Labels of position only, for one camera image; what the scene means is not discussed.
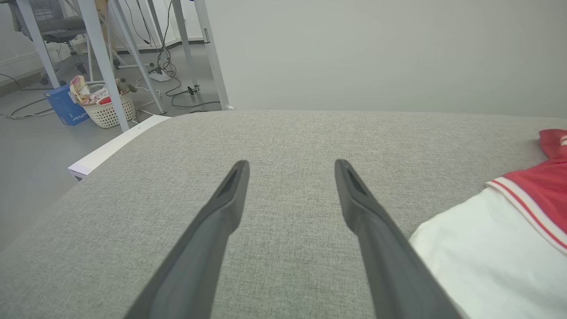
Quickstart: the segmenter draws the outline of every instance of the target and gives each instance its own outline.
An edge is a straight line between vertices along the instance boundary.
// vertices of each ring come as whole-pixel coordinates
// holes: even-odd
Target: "gray fabric surface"
[[[137,137],[0,254],[0,317],[121,318],[231,165],[250,161],[213,318],[370,318],[333,176],[349,160],[410,235],[543,160],[567,120],[416,113],[208,112]]]

